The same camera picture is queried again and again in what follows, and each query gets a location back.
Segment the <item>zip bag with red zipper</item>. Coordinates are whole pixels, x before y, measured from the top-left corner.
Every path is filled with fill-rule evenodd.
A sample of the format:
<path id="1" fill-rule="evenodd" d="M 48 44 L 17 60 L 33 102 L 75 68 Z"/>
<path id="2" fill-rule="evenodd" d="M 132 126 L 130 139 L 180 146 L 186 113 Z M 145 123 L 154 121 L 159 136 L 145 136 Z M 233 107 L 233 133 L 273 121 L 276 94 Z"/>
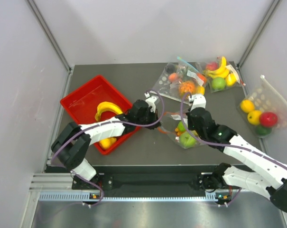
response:
<path id="1" fill-rule="evenodd" d="M 158 130 L 181 148 L 190 149 L 203 145 L 186 131 L 179 112 L 165 112 L 160 122 Z"/>

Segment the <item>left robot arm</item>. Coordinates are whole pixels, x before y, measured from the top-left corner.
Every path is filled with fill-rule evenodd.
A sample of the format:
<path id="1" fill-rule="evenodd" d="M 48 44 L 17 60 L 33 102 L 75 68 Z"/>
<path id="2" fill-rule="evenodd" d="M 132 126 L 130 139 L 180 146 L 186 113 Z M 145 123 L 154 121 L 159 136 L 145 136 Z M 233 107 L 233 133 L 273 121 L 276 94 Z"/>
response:
<path id="1" fill-rule="evenodd" d="M 105 121 L 84 125 L 69 123 L 51 146 L 53 158 L 58 158 L 69 172 L 80 176 L 88 188 L 95 188 L 99 177 L 95 168 L 85 159 L 89 146 L 106 138 L 130 134 L 138 127 L 158 128 L 161 123 L 157 114 L 157 101 L 156 96 L 137 100 L 127 112 Z"/>

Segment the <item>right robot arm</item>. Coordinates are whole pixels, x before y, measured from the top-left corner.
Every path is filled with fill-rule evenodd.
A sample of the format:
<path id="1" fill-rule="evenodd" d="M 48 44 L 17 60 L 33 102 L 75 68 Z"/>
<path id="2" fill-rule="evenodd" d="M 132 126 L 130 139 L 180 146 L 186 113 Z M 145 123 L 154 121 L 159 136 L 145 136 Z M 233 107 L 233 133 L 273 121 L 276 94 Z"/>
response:
<path id="1" fill-rule="evenodd" d="M 202 143 L 231 156 L 251 171 L 220 164 L 213 175 L 218 188 L 235 186 L 267 198 L 274 206 L 287 213 L 287 165 L 281 163 L 245 141 L 226 125 L 216 124 L 203 107 L 186 112 L 187 127 L 195 130 Z"/>

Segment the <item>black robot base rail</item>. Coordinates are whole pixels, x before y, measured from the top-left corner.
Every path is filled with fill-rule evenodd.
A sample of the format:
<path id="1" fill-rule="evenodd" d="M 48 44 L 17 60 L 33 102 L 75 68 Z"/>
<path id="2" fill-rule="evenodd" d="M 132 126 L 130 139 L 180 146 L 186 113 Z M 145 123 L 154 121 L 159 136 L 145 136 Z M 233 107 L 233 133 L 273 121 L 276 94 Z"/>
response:
<path id="1" fill-rule="evenodd" d="M 106 197 L 202 196 L 207 185 L 198 177 L 216 165 L 96 166 L 93 182 Z"/>

